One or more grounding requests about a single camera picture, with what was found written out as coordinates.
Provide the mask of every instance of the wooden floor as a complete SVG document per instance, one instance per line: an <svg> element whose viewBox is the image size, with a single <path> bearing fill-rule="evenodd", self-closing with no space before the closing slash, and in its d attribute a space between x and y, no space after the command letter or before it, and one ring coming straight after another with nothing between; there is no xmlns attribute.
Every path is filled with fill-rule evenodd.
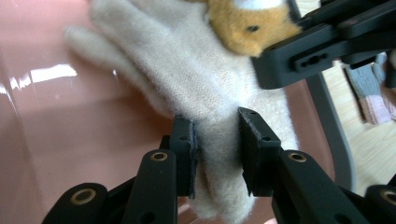
<svg viewBox="0 0 396 224"><path fill-rule="evenodd" d="M318 0L297 0L297 4L304 15L318 7ZM351 149L356 192L363 195L367 187L386 184L396 174L396 121L377 126L363 121L340 63L323 75Z"/></svg>

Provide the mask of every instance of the black mount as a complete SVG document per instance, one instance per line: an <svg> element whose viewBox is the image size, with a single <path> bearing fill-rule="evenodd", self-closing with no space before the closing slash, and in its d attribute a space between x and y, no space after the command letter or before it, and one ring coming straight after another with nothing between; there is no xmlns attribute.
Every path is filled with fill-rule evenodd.
<svg viewBox="0 0 396 224"><path fill-rule="evenodd" d="M373 62L378 53L396 49L396 0L322 1L322 7L301 19L295 2L289 2L291 17L303 31L252 59L264 89L282 88L319 74L336 59L362 66ZM385 84L396 87L392 66L387 66Z"/></svg>

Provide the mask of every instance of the white glove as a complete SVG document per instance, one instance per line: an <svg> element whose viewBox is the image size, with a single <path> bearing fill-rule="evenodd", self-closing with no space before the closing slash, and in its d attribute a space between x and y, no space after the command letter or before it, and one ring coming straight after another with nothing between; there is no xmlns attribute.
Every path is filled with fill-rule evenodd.
<svg viewBox="0 0 396 224"><path fill-rule="evenodd" d="M101 34L70 27L70 48L125 75L160 113L196 123L203 151L191 206L201 218L241 223L254 198L242 177L237 108L261 113L282 146L296 149L284 92L258 88L250 59L225 49L204 22L206 4L93 0L90 14Z"/></svg>

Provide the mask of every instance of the plush animal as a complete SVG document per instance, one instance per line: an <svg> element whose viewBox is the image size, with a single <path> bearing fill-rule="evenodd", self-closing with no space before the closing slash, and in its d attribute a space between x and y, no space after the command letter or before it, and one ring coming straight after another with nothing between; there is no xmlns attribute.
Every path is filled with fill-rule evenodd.
<svg viewBox="0 0 396 224"><path fill-rule="evenodd" d="M230 50L253 57L300 33L283 0L187 0L207 2L210 23Z"/></svg>

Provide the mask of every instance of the plush toy face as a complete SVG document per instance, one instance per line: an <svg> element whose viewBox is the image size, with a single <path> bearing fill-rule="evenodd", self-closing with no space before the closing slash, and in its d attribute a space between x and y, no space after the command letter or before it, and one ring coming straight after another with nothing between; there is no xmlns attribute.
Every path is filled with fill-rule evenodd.
<svg viewBox="0 0 396 224"><path fill-rule="evenodd" d="M289 18L286 4L251 10L237 7L238 1L234 1L209 0L208 4L214 30L223 44L236 53L259 57L267 47L300 33Z"/></svg>

